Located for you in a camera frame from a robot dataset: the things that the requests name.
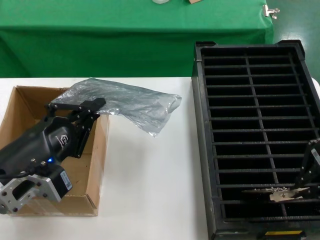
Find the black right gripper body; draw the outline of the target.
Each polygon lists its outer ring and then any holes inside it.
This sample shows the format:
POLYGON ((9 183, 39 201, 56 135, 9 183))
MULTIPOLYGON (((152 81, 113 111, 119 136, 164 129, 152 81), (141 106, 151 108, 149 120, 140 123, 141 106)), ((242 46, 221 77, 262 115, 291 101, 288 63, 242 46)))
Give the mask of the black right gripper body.
POLYGON ((313 182, 320 176, 320 139, 317 138, 312 141, 312 147, 310 149, 309 160, 311 161, 310 168, 308 170, 310 176, 310 182, 313 182))

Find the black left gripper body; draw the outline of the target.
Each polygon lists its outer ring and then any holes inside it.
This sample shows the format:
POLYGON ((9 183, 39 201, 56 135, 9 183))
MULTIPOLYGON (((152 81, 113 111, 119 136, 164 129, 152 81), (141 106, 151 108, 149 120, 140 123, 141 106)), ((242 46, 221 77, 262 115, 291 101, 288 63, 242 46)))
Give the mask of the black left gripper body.
POLYGON ((76 148, 68 117, 47 117, 0 150, 0 201, 27 203, 34 197, 60 202, 72 184, 61 163, 76 148))

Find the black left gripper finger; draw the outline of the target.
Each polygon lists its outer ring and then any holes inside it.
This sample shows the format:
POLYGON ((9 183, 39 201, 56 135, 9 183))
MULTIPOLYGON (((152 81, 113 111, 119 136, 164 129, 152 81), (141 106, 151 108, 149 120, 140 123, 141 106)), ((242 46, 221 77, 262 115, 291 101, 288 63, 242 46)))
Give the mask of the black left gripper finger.
POLYGON ((84 118, 87 115, 96 114, 105 104, 104 98, 85 100, 80 104, 50 102, 46 105, 46 112, 48 117, 55 117, 57 111, 67 111, 66 118, 84 118))
POLYGON ((79 159, 82 156, 93 125, 99 117, 99 114, 89 112, 75 122, 76 145, 72 157, 79 159))

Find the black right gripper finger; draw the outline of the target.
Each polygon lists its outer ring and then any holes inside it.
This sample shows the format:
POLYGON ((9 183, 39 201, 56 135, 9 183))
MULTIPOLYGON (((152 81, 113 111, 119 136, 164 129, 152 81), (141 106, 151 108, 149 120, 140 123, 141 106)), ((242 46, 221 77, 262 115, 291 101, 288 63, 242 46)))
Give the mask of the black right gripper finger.
POLYGON ((311 170, 314 162, 311 150, 314 148, 315 145, 316 145, 315 139, 310 140, 306 145, 300 172, 298 174, 298 177, 295 180, 296 188, 302 188, 303 186, 305 186, 306 184, 312 181, 313 173, 309 173, 309 171, 311 170))

